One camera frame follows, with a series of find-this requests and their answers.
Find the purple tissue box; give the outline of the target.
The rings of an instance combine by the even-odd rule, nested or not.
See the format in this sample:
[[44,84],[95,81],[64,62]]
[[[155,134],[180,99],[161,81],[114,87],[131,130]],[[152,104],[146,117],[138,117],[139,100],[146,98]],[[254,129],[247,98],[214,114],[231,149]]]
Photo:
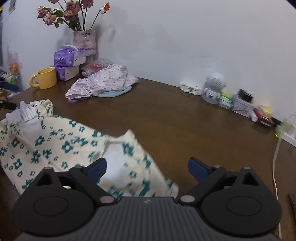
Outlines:
[[85,50],[79,50],[73,45],[62,46],[54,53],[54,65],[62,67],[75,67],[86,62]]
[[52,65],[55,68],[56,77],[60,81],[68,81],[79,74],[79,66],[57,66]]

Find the purple wrapped vase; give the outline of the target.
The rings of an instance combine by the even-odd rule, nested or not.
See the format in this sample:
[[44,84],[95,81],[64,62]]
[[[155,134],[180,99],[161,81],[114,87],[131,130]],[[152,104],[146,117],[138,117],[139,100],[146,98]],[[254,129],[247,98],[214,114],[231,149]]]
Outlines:
[[75,31],[73,45],[79,51],[85,51],[86,56],[95,55],[97,48],[95,30]]

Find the pink floral folded clothes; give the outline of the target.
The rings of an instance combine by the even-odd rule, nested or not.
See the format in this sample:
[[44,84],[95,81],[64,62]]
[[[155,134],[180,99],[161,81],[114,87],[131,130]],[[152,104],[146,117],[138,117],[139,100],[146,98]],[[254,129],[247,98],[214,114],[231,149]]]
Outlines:
[[65,97],[69,100],[97,97],[102,92],[123,90],[138,82],[138,78],[129,73],[126,66],[111,64],[97,73],[74,82]]

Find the white small tube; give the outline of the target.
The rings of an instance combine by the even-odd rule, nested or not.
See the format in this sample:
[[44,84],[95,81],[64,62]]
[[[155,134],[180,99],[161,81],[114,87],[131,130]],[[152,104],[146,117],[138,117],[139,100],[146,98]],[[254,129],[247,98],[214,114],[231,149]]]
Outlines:
[[256,123],[256,122],[258,122],[258,116],[257,116],[257,114],[256,114],[256,112],[255,112],[255,109],[253,109],[251,112],[250,112],[250,119],[254,122],[254,123]]

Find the small black box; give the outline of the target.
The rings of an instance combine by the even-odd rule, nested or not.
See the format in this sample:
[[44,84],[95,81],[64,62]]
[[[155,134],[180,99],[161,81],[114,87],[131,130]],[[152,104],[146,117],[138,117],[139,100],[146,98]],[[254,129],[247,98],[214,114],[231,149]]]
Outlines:
[[252,100],[253,100],[253,95],[252,93],[246,91],[246,90],[243,90],[243,89],[240,89],[238,91],[238,96],[243,100],[243,101],[246,101],[248,103],[251,103]]

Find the white letter block ornament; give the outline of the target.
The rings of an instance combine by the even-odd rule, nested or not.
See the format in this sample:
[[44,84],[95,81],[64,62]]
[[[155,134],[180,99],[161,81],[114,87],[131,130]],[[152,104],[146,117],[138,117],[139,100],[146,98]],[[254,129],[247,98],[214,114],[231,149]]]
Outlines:
[[192,85],[186,82],[180,82],[180,90],[185,93],[190,93],[192,95],[202,96],[204,94],[204,90],[196,85]]

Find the light blue folded cloth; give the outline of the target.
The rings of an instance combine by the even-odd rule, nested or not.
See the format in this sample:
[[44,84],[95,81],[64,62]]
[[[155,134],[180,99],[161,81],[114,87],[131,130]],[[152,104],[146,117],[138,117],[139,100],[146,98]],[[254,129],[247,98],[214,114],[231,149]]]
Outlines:
[[132,86],[129,86],[123,90],[114,90],[114,91],[107,91],[107,92],[102,92],[97,95],[97,97],[103,97],[103,98],[112,98],[112,97],[117,97],[120,95],[123,95],[129,91],[132,90]]

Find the green translucent charger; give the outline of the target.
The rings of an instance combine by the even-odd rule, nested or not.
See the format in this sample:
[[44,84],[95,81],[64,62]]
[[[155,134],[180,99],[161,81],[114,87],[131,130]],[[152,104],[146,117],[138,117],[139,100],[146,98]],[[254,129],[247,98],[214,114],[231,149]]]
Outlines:
[[288,118],[285,118],[281,124],[276,127],[275,136],[281,138],[284,134],[290,135],[293,133],[294,129],[295,126],[292,122]]

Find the yellow ceramic mug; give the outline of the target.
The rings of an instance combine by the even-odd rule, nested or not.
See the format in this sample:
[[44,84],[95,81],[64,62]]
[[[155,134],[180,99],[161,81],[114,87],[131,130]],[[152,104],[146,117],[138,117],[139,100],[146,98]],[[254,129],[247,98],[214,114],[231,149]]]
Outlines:
[[48,89],[57,84],[54,67],[44,68],[29,78],[29,85],[33,88]]

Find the cream teal flower garment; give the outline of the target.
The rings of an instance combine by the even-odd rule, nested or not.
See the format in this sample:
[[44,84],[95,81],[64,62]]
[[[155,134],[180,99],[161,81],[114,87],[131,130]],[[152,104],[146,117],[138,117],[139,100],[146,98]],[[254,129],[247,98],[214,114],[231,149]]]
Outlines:
[[21,102],[1,120],[1,166],[20,193],[47,166],[68,171],[99,158],[106,160],[107,170],[96,184],[115,198],[178,195],[177,184],[162,174],[132,131],[106,135],[54,115],[50,100]]

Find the dried rose bouquet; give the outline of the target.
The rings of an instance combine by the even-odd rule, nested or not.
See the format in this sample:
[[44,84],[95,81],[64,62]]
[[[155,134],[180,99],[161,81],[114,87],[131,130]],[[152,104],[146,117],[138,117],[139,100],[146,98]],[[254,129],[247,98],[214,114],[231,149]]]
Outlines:
[[51,4],[57,4],[57,8],[52,9],[46,6],[37,8],[37,18],[42,19],[44,24],[59,28],[61,24],[66,24],[73,31],[85,31],[86,16],[88,9],[93,7],[94,1],[64,1],[62,6],[60,1],[49,1]]

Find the white astronaut robot figurine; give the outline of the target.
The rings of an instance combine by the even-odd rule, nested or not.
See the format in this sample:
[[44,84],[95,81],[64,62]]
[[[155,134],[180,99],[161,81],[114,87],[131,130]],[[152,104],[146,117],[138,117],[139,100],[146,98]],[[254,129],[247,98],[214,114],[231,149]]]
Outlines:
[[212,73],[206,78],[202,98],[210,104],[218,104],[221,91],[226,86],[225,78],[220,73]]

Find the upper purple tissue box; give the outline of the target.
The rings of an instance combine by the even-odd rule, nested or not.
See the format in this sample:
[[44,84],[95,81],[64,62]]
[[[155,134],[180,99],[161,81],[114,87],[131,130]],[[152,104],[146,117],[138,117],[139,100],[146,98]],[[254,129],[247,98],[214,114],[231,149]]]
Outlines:
[[62,67],[75,67],[86,62],[85,50],[79,50],[73,45],[62,46],[54,53],[54,65]]

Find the dark red label box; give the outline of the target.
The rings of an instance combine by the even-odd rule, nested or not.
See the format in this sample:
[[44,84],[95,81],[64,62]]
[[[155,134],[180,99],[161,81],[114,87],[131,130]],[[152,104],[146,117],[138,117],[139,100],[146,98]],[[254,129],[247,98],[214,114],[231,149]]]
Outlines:
[[261,126],[265,126],[266,128],[274,128],[274,122],[271,118],[266,118],[260,114],[257,117],[258,117],[258,123]]

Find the white power strip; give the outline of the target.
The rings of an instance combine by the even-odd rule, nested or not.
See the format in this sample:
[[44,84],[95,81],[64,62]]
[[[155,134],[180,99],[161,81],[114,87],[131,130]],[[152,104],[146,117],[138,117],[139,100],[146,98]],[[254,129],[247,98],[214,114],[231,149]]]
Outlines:
[[294,134],[288,134],[283,131],[278,131],[280,139],[286,141],[287,143],[291,144],[292,146],[296,147],[296,138]]

